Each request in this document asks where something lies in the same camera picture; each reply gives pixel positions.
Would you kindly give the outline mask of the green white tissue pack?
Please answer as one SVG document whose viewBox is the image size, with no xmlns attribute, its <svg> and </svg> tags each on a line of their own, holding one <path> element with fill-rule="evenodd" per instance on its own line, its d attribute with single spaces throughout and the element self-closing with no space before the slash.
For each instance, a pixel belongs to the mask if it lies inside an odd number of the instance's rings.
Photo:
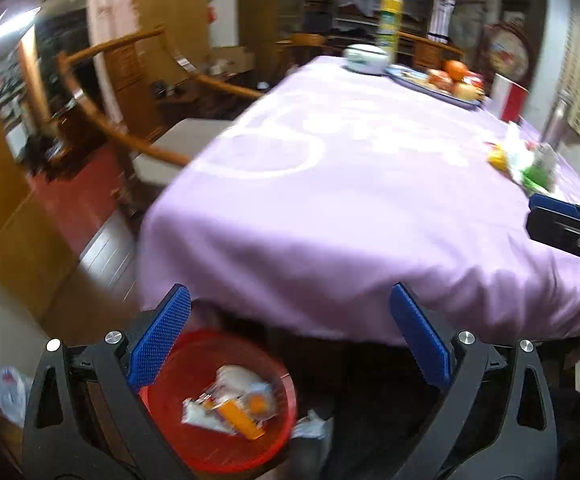
<svg viewBox="0 0 580 480">
<path fill-rule="evenodd" d="M 547 143 L 535 144 L 521 164 L 521 186 L 527 196 L 551 196 L 555 186 L 557 156 Z"/>
</svg>

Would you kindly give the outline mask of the yellow foam fruit net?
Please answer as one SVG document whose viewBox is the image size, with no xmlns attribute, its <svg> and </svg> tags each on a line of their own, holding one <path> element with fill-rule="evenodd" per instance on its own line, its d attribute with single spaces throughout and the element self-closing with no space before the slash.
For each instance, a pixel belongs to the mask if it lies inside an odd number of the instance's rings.
<svg viewBox="0 0 580 480">
<path fill-rule="evenodd" d="M 506 151 L 499 144 L 490 144 L 488 152 L 488 163 L 497 171 L 508 174 L 510 170 L 509 160 Z"/>
</svg>

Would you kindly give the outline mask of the red plastic trash basket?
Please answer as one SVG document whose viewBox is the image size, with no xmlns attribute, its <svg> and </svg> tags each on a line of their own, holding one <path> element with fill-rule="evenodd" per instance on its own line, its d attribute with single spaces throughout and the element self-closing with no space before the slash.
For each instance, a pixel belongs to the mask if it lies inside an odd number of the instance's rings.
<svg viewBox="0 0 580 480">
<path fill-rule="evenodd" d="M 183 463 L 205 477 L 269 469 L 296 421 L 287 369 L 255 344 L 212 330 L 179 336 L 140 396 Z"/>
</svg>

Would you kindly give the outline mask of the stainless steel bottle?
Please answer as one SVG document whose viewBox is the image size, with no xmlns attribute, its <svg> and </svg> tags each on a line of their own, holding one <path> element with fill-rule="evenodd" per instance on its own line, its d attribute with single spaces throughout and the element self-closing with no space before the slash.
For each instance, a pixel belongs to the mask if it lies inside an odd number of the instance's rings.
<svg viewBox="0 0 580 480">
<path fill-rule="evenodd" d="M 541 144 L 548 144 L 554 150 L 558 148 L 568 128 L 568 115 L 572 104 L 571 93 L 566 89 L 560 90 L 540 136 Z"/>
</svg>

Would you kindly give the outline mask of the red and white box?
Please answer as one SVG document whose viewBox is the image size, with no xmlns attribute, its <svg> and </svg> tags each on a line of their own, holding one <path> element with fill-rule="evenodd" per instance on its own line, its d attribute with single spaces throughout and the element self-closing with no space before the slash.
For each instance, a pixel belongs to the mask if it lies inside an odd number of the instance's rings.
<svg viewBox="0 0 580 480">
<path fill-rule="evenodd" d="M 529 91 L 511 79 L 496 74 L 486 110 L 502 122 L 518 122 Z"/>
</svg>

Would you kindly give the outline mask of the yellow-red apple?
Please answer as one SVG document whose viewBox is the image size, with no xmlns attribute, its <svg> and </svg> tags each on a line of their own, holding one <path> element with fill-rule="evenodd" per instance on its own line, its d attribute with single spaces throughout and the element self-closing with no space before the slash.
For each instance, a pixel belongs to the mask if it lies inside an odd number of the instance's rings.
<svg viewBox="0 0 580 480">
<path fill-rule="evenodd" d="M 480 94 L 481 90 L 479 87 L 465 81 L 457 81 L 452 89 L 452 95 L 454 98 L 467 102 L 477 101 Z"/>
</svg>

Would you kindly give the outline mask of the orange fruit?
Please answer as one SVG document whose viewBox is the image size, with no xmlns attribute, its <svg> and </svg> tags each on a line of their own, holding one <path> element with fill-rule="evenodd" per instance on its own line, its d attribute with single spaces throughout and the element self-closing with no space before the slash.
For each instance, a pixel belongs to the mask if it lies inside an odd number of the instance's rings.
<svg viewBox="0 0 580 480">
<path fill-rule="evenodd" d="M 458 60 L 447 60 L 444 64 L 444 72 L 447 73 L 452 81 L 459 82 L 465 79 L 469 69 L 465 63 Z"/>
</svg>

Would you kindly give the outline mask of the round framed fruit picture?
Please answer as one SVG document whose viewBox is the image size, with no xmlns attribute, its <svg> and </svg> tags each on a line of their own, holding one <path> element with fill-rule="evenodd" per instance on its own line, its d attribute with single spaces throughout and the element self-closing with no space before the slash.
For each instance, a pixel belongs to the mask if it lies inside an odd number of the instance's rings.
<svg viewBox="0 0 580 480">
<path fill-rule="evenodd" d="M 485 25 L 476 67 L 484 77 L 486 89 L 491 88 L 496 75 L 528 88 L 534 74 L 535 55 L 522 28 L 509 23 Z"/>
</svg>

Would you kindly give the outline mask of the wrapped pastry in plate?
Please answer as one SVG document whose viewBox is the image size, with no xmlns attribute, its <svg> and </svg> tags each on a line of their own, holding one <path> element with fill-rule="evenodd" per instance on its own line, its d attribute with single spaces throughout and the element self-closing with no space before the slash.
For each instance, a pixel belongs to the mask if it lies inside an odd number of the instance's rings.
<svg viewBox="0 0 580 480">
<path fill-rule="evenodd" d="M 438 91 L 452 93 L 455 81 L 452 81 L 444 70 L 427 70 L 427 84 Z"/>
</svg>

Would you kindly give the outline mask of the blue oval fruit plate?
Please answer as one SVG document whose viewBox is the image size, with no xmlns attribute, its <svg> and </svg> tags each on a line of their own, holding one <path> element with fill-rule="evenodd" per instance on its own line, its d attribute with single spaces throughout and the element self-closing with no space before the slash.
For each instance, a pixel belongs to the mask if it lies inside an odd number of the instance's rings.
<svg viewBox="0 0 580 480">
<path fill-rule="evenodd" d="M 427 70 L 424 73 L 406 66 L 391 65 L 385 74 L 404 88 L 464 110 L 476 110 L 483 104 L 484 92 L 480 86 L 468 78 L 454 80 L 442 70 Z"/>
</svg>

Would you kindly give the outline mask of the purple printed tablecloth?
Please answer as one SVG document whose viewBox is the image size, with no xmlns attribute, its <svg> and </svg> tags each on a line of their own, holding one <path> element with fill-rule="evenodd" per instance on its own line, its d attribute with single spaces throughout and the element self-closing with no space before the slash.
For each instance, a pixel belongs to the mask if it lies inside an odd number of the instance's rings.
<svg viewBox="0 0 580 480">
<path fill-rule="evenodd" d="M 580 259 L 533 242 L 488 163 L 529 129 L 317 58 L 250 106 L 161 194 L 139 236 L 151 310 L 195 299 L 305 336 L 399 344 L 403 282 L 498 342 L 580 334 Z"/>
</svg>

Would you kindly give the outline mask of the white ceramic lidded jar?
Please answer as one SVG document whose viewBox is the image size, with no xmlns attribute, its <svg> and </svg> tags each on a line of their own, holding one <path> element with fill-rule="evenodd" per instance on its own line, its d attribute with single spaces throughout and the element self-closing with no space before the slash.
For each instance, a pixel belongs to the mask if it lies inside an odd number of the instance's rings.
<svg viewBox="0 0 580 480">
<path fill-rule="evenodd" d="M 381 76 L 390 65 L 389 53 L 373 44 L 350 44 L 343 58 L 345 67 L 357 74 Z"/>
</svg>

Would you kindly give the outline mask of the yellow green carton box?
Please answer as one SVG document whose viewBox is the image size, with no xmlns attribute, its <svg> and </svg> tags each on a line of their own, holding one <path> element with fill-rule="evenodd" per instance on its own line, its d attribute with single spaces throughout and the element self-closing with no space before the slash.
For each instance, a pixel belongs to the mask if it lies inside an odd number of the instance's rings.
<svg viewBox="0 0 580 480">
<path fill-rule="evenodd" d="M 389 63 L 394 64 L 398 50 L 399 32 L 401 31 L 403 1 L 381 0 L 379 14 L 375 44 L 387 54 Z"/>
</svg>

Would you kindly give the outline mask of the red floral door curtain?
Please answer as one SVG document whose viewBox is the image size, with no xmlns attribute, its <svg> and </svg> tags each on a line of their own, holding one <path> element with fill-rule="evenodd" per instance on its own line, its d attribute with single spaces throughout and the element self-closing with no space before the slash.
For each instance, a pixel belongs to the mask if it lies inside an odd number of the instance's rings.
<svg viewBox="0 0 580 480">
<path fill-rule="evenodd" d="M 86 0 L 86 3 L 88 35 L 92 46 L 139 30 L 137 0 Z"/>
</svg>

